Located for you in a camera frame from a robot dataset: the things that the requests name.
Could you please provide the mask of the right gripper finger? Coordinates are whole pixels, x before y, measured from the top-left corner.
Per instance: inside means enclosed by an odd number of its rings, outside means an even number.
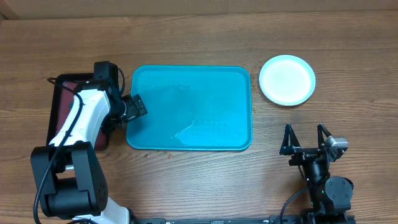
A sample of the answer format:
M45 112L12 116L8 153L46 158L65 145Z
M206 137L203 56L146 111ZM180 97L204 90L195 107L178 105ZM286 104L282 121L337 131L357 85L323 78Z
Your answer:
M280 147L279 154L284 156L290 156L296 154L301 150L300 143L292 129L290 123L285 126L284 138Z
M324 124L320 123L317 126L317 138L318 138L318 147L319 148L324 148L324 147L329 147L329 145L326 143L325 138L328 138L331 136L331 133L327 128L324 126Z

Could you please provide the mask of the light blue plate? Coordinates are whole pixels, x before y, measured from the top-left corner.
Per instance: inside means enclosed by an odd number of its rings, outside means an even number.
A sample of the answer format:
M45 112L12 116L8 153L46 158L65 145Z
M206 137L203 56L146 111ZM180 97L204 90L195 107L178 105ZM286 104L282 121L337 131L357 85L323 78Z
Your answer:
M297 106L307 101L316 87L312 67L294 55L269 59L259 72L259 86L264 96L280 106Z

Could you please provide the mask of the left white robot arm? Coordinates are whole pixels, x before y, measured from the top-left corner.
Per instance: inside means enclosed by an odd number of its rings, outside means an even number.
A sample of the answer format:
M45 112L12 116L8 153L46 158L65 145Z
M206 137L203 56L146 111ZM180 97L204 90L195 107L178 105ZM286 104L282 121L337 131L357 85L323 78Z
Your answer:
M133 223L130 209L108 195L108 185L95 143L101 129L113 131L147 114L139 95L125 95L123 71L109 61L96 62L91 80L65 87L72 108L59 132L30 156L37 192L33 217L39 212L70 223Z

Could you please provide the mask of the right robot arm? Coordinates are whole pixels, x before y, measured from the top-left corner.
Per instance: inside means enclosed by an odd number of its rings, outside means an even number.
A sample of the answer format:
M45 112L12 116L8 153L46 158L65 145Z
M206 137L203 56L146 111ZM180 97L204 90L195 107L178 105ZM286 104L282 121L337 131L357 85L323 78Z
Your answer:
M338 160L348 149L344 137L333 136L323 124L317 126L318 146L302 148L290 124L285 126L280 155L290 156L289 165L297 166L306 187L294 193L282 206L277 223L355 223L351 209L354 184L346 177L332 176L330 164ZM299 215L285 218L288 204L308 192L310 208Z

